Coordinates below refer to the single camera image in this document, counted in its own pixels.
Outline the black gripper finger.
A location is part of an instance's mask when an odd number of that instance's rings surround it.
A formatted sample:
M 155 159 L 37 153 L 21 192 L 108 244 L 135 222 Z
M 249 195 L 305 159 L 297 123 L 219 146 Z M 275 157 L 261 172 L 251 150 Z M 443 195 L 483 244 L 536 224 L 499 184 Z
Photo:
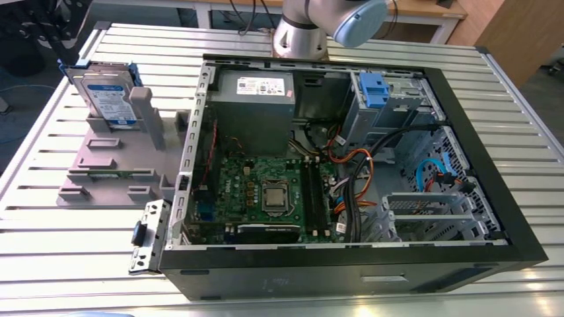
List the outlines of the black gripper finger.
M 73 65 L 77 61 L 77 51 L 75 49 L 77 39 L 69 38 L 65 40 L 57 29 L 48 30 L 47 34 L 51 49 L 56 53 L 61 63 L 64 65 Z

